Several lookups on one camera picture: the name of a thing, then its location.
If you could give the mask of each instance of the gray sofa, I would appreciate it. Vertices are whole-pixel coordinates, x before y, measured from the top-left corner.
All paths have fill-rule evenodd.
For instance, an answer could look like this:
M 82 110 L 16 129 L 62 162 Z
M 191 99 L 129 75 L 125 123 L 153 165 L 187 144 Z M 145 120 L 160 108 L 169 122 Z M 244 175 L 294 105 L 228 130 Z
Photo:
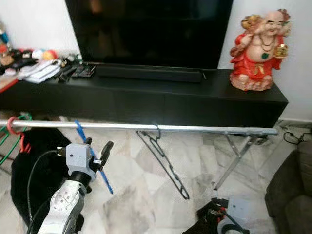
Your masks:
M 265 201 L 280 234 L 312 234 L 312 141 L 301 142 L 287 157 Z

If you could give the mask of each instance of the metal rack leg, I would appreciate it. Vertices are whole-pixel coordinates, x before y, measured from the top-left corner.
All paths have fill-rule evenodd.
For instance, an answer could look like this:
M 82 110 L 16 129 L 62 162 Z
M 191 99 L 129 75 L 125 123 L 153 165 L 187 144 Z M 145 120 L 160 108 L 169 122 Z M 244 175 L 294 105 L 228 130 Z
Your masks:
M 223 172 L 223 175 L 219 177 L 219 179 L 216 182 L 213 182 L 213 190 L 218 190 L 225 179 L 230 175 L 230 173 L 234 170 L 234 168 L 237 166 L 237 164 L 240 162 L 240 160 L 243 158 L 244 154 L 249 150 L 249 148 L 252 146 L 252 144 L 257 140 L 258 136 L 247 136 L 241 145 L 241 150 L 239 151 L 237 147 L 235 146 L 234 142 L 230 139 L 229 135 L 225 135 L 231 148 L 233 149 L 236 157 L 232 160 L 230 165 L 225 169 Z

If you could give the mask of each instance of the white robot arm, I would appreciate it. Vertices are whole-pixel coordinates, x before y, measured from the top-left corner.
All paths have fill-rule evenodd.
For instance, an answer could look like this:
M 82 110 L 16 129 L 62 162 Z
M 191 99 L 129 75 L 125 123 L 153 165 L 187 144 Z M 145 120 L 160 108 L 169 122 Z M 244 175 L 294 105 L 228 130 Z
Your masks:
M 96 178 L 96 171 L 102 170 L 113 145 L 111 141 L 105 145 L 100 160 L 94 160 L 90 155 L 89 144 L 70 144 L 66 148 L 58 148 L 58 155 L 66 154 L 70 177 L 52 196 L 49 213 L 38 234 L 74 233 L 88 184 Z

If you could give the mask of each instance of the cushion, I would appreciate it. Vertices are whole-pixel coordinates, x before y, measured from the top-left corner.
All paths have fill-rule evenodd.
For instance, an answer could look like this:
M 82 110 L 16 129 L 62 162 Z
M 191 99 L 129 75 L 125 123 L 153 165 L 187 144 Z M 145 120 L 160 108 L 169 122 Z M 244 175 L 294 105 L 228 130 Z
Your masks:
M 312 196 L 312 141 L 301 142 L 298 145 L 298 152 L 299 167 L 304 189 L 307 195 Z
M 291 234 L 312 233 L 312 197 L 301 195 L 285 208 Z

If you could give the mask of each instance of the power cord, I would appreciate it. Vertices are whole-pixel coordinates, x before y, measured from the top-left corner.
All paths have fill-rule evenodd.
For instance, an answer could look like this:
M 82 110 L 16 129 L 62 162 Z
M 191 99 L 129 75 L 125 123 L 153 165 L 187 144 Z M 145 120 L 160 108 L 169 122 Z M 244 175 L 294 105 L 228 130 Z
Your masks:
M 31 169 L 31 172 L 29 174 L 29 178 L 28 178 L 28 183 L 27 183 L 27 206 L 28 206 L 28 214 L 29 214 L 29 220 L 32 222 L 32 214 L 31 214 L 31 207 L 30 207 L 30 181 L 31 181 L 31 178 L 33 176 L 33 173 L 35 171 L 35 167 L 37 165 L 37 163 L 40 161 L 41 158 L 43 158 L 44 156 L 48 155 L 48 154 L 51 154 L 51 153 L 57 153 L 56 150 L 50 150 L 50 151 L 47 151 L 45 153 L 43 153 L 42 155 L 40 155 L 35 164 L 33 165 L 33 168 Z
M 294 141 L 289 141 L 287 140 L 286 136 L 289 135 L 290 137 L 292 137 L 294 139 Z M 292 132 L 285 132 L 283 134 L 283 138 L 284 141 L 286 141 L 289 144 L 293 144 L 293 145 L 298 145 L 299 143 L 304 141 L 304 136 L 305 135 L 312 135 L 312 129 L 310 129 L 309 133 L 303 133 L 300 137 L 297 137 L 295 134 L 293 134 Z

